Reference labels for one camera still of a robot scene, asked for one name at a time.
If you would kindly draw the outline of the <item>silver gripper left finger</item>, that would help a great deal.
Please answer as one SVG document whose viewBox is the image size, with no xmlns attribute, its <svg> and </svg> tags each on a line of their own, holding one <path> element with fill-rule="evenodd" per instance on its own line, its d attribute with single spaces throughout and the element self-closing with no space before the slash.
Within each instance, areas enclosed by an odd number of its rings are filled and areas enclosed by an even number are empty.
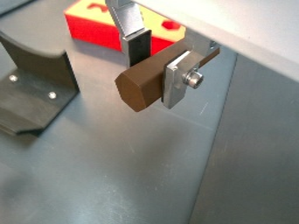
<svg viewBox="0 0 299 224">
<path fill-rule="evenodd" d="M 106 0 L 106 4 L 119 31 L 126 63 L 128 67 L 132 67 L 151 56 L 152 31 L 144 26 L 142 11 L 135 2 Z"/>
</svg>

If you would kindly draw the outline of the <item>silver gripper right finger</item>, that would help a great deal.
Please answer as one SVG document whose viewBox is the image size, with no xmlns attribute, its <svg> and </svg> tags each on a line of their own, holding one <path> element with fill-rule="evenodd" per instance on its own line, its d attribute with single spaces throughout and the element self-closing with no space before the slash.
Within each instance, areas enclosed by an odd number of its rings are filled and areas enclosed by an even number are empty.
<svg viewBox="0 0 299 224">
<path fill-rule="evenodd" d="M 163 105 L 171 109 L 183 99 L 186 89 L 197 89 L 203 82 L 199 68 L 219 54 L 219 44 L 187 30 L 183 38 L 185 52 L 164 66 L 163 70 Z"/>
</svg>

